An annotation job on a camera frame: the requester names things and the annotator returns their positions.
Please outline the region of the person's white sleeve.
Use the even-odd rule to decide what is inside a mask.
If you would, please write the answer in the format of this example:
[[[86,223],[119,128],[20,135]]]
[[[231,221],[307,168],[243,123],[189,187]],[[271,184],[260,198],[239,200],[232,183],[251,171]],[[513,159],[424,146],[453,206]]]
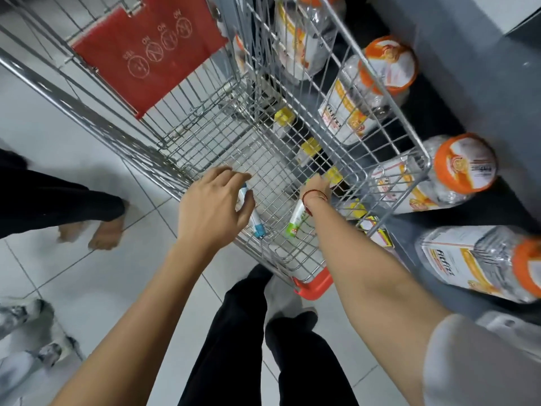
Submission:
[[[541,363],[451,314],[429,339],[423,399],[425,406],[541,406]]]

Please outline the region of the grey shelf unit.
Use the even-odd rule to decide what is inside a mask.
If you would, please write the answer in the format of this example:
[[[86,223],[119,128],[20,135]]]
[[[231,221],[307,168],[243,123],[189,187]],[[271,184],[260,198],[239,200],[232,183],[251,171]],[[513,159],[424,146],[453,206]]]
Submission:
[[[371,0],[541,223],[541,0]]]

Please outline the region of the person's black trousers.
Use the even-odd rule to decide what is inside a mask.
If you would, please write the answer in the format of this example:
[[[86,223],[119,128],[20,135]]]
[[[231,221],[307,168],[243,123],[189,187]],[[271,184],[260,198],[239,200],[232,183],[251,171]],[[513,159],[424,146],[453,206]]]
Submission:
[[[333,350],[313,331],[315,312],[277,314],[263,326],[272,277],[258,264],[225,294],[178,406],[261,406],[264,341],[280,371],[280,406],[359,406]]]

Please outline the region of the white patterned shoes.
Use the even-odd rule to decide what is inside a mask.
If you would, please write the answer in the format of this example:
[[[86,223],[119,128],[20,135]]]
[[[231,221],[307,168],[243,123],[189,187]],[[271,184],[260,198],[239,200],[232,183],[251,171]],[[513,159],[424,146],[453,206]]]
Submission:
[[[0,297],[0,406],[49,406],[81,364],[48,302]]]

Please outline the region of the red cart seat flap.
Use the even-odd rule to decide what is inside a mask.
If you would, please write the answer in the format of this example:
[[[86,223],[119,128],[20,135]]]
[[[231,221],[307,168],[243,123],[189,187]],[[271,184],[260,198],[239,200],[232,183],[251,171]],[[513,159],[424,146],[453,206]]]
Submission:
[[[142,118],[226,45],[207,0],[142,0],[115,7],[72,48]]]

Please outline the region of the white tube with green print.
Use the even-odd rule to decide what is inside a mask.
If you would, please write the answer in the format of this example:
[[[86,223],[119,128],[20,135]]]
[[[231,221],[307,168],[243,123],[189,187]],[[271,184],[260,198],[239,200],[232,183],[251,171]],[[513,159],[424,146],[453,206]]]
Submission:
[[[291,218],[285,229],[285,236],[294,238],[296,237],[299,228],[309,217],[309,213],[301,199],[299,199],[295,205]]]

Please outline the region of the white tube with blue cap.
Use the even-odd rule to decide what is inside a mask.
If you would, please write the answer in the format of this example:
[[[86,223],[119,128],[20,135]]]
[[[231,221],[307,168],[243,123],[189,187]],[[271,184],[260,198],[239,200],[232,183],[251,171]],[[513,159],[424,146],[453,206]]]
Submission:
[[[244,204],[245,204],[247,191],[248,191],[247,184],[244,183],[242,185],[242,187],[240,188],[240,190],[239,190],[239,196],[238,196],[241,207],[243,207]],[[252,213],[250,215],[249,226],[250,226],[251,230],[253,231],[253,236],[256,239],[261,240],[267,235],[267,231],[265,229],[265,226],[264,226],[264,224],[263,224],[263,222],[262,222],[262,220],[260,218],[260,215],[257,212],[256,208],[253,209],[253,211],[252,211]]]

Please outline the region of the person's left forearm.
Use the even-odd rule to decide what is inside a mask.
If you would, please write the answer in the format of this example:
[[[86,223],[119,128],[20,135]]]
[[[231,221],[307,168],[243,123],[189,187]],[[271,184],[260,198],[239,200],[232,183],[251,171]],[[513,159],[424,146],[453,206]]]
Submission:
[[[181,239],[49,406],[145,406],[187,300],[221,246]]]

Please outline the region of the small yellow-capped bottle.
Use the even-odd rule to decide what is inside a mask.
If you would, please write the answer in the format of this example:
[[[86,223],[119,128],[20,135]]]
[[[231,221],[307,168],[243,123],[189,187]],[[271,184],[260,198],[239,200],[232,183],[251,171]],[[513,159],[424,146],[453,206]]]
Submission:
[[[330,188],[339,186],[343,181],[343,176],[336,166],[330,167],[330,169],[323,174],[323,177],[328,181]]]
[[[295,124],[296,116],[288,107],[283,107],[274,114],[272,132],[278,139],[285,138]]]
[[[341,202],[337,210],[347,221],[357,221],[367,214],[367,209],[358,198],[350,198]]]
[[[304,141],[295,155],[295,161],[298,166],[305,167],[311,163],[321,152],[321,144],[313,137]]]

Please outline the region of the large clear orange-capped bottle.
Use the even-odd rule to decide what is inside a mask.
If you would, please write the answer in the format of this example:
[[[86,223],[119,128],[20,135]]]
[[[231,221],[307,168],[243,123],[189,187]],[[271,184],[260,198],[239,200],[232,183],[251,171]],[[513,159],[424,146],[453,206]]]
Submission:
[[[496,180],[496,155],[475,134],[433,136],[424,146],[429,157],[411,149],[370,173],[370,194],[394,214],[448,209]]]
[[[394,115],[391,101],[402,106],[418,75],[413,50],[392,36],[373,40],[363,54],[390,95],[377,86],[361,56],[349,57],[319,108],[323,125],[349,147],[380,129]]]
[[[514,226],[443,226],[415,247],[444,284],[518,304],[541,300],[541,236]]]
[[[321,0],[275,0],[274,50],[294,85],[310,81],[330,59],[338,33]]]

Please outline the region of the person's right forearm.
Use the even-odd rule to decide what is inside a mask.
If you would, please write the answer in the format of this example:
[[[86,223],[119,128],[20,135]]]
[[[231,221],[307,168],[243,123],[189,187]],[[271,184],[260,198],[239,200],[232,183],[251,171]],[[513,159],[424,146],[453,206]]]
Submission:
[[[328,202],[304,203],[350,324],[410,406],[424,406],[429,339],[451,312]]]

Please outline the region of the person's right hand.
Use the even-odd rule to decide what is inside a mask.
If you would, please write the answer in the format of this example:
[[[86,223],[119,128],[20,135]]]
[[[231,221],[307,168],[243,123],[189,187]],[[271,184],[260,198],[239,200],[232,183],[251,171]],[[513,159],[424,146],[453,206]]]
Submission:
[[[320,174],[314,174],[301,187],[299,198],[307,203],[312,198],[320,198],[328,202],[331,197],[328,181]]]

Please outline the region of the person's left hand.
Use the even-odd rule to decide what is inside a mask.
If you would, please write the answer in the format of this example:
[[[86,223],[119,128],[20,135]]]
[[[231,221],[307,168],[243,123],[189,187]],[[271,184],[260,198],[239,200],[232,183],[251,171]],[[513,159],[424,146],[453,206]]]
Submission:
[[[215,254],[238,230],[239,190],[252,177],[223,165],[210,168],[179,202],[178,244],[191,254]]]

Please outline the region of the yellow labelled small packet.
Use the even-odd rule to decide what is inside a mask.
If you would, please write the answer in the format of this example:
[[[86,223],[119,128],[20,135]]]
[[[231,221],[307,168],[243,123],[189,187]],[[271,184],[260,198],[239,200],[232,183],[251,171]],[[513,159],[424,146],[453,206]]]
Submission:
[[[359,221],[359,228],[367,234],[370,232],[373,228],[375,228],[378,224],[380,224],[380,220],[378,217],[373,215],[366,215]],[[395,249],[394,243],[391,239],[390,233],[385,228],[384,225],[380,225],[371,236],[370,239],[375,242],[377,245],[386,248],[388,250]]]

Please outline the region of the orange cart corner bumper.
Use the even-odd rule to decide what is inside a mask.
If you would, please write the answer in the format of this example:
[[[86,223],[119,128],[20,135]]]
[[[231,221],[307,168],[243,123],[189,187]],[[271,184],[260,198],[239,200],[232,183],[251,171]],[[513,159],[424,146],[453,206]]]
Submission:
[[[334,283],[328,267],[324,267],[311,281],[303,282],[295,277],[292,279],[296,288],[295,292],[303,299],[309,301],[318,300]]]

